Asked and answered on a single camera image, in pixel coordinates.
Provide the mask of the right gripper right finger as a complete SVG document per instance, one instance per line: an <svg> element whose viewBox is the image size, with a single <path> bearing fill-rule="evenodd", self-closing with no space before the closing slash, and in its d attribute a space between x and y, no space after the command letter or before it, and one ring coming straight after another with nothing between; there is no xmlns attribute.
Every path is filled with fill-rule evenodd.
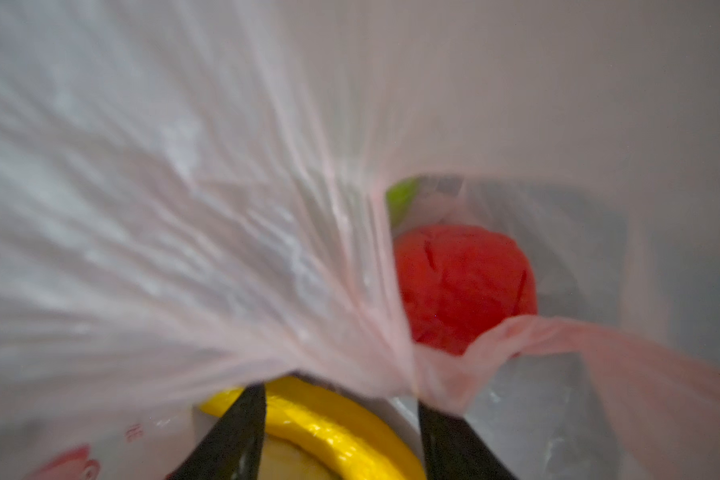
<svg viewBox="0 0 720 480"><path fill-rule="evenodd" d="M418 420L428 480L516 480L463 418L419 401Z"/></svg>

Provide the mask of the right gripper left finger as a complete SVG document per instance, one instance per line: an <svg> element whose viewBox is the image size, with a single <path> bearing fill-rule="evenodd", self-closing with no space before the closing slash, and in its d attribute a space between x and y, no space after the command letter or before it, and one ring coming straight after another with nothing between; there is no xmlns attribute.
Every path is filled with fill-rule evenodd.
<svg viewBox="0 0 720 480"><path fill-rule="evenodd" d="M246 387L170 480L256 480L267 413L263 383Z"/></svg>

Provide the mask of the red fruit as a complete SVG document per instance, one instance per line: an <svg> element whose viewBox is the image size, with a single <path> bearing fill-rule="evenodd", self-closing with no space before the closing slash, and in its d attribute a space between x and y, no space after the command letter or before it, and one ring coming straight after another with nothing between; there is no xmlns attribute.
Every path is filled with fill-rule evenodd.
<svg viewBox="0 0 720 480"><path fill-rule="evenodd" d="M428 225L399 236L393 253L418 344L461 356L504 320L538 313L530 261L506 235L472 225Z"/></svg>

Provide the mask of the pink plastic bag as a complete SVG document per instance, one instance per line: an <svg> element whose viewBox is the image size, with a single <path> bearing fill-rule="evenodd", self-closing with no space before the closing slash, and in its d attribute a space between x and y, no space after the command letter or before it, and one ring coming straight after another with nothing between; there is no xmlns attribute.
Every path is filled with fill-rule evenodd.
<svg viewBox="0 0 720 480"><path fill-rule="evenodd" d="M436 224L538 313L414 342ZM522 479L720 479L720 1L0 1L0 479L289 374Z"/></svg>

